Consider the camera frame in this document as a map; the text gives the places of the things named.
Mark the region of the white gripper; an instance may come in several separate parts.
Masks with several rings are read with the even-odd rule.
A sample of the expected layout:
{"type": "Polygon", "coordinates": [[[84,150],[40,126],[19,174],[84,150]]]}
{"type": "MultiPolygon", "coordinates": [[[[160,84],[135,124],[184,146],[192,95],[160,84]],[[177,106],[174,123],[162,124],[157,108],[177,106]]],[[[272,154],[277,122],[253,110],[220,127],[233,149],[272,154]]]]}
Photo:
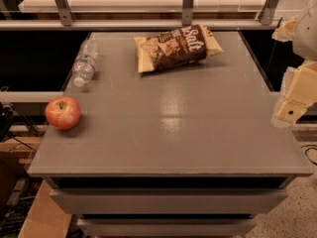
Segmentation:
{"type": "Polygon", "coordinates": [[[298,18],[282,23],[271,37],[279,42],[293,40],[293,51],[306,60],[298,68],[287,68],[270,118],[273,126],[288,127],[317,102],[317,0],[310,0],[298,18]]]}

